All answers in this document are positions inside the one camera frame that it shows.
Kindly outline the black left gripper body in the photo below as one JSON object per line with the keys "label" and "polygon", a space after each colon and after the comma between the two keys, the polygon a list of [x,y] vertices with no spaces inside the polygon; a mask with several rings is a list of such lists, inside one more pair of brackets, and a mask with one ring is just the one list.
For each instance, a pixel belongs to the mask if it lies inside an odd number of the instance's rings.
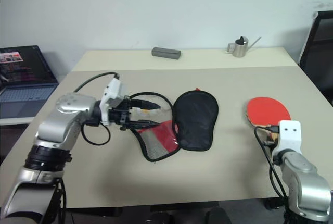
{"label": "black left gripper body", "polygon": [[131,128],[131,99],[125,96],[124,100],[117,106],[108,109],[109,123],[114,123],[120,126],[120,130]]}

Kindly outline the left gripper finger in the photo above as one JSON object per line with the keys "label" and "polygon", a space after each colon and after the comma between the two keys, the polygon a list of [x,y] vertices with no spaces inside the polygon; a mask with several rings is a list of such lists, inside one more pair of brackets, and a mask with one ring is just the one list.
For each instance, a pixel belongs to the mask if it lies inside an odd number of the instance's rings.
{"label": "left gripper finger", "polygon": [[135,108],[140,108],[140,109],[160,109],[161,108],[161,106],[156,103],[146,101],[146,100],[141,100],[141,99],[131,99],[130,106],[135,107]]}
{"label": "left gripper finger", "polygon": [[159,125],[158,122],[151,120],[138,120],[138,121],[130,121],[129,129],[149,129],[154,128]]}

